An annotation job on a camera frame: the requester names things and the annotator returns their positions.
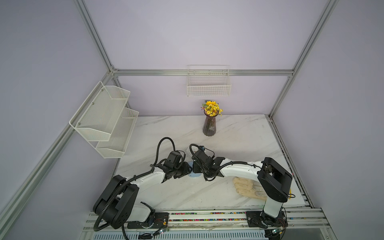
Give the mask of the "light blue alarm clock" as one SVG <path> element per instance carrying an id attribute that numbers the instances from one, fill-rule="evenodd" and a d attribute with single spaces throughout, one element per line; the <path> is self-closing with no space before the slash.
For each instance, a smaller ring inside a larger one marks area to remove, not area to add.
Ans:
<path id="1" fill-rule="evenodd" d="M 190 178 L 197 178 L 197 177 L 199 177 L 199 176 L 202 175 L 202 173 L 195 173 L 195 170 L 194 170 L 194 162 L 193 162 L 193 161 L 192 161 L 192 162 L 188 162 L 188 164 L 189 164 L 189 166 L 190 166 L 190 170 L 191 170 L 191 172 L 188 174 L 188 176 L 189 176 Z"/>

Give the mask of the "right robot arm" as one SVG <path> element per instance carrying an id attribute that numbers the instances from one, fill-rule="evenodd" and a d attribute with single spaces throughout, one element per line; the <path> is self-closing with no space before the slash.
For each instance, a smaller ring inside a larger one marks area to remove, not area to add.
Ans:
<path id="1" fill-rule="evenodd" d="M 295 197 L 290 193 L 292 174 L 272 158 L 266 157 L 261 162 L 242 162 L 219 157 L 213 159 L 203 150 L 190 152 L 194 166 L 207 181 L 217 177 L 237 177 L 258 182 L 267 195 L 263 212 L 270 218 L 278 218 L 283 204 Z"/>

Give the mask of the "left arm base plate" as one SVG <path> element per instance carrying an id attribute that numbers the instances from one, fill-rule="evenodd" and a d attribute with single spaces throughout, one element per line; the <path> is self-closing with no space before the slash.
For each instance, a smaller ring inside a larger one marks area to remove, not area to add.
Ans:
<path id="1" fill-rule="evenodd" d="M 155 212 L 151 213 L 144 222 L 127 222 L 126 228 L 131 229 L 159 229 L 168 224 L 169 213 Z"/>

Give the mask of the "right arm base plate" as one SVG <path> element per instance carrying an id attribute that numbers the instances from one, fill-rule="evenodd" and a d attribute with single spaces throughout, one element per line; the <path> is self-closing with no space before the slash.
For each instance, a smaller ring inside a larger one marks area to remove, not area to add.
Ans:
<path id="1" fill-rule="evenodd" d="M 282 210 L 280 210 L 277 217 L 271 217 L 267 215 L 264 211 L 247 211 L 246 219 L 250 228 L 285 228 L 288 225 L 286 215 Z"/>

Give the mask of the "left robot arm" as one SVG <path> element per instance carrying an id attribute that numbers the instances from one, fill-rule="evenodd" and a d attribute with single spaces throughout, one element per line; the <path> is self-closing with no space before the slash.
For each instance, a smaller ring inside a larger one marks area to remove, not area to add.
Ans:
<path id="1" fill-rule="evenodd" d="M 192 170 L 185 158 L 185 152 L 172 151 L 166 159 L 151 165 L 151 169 L 143 174 L 130 179 L 114 176 L 93 206 L 93 212 L 98 216 L 93 230 L 98 232 L 108 226 L 114 229 L 122 227 L 131 216 L 140 192 L 171 178 L 190 174 Z"/>

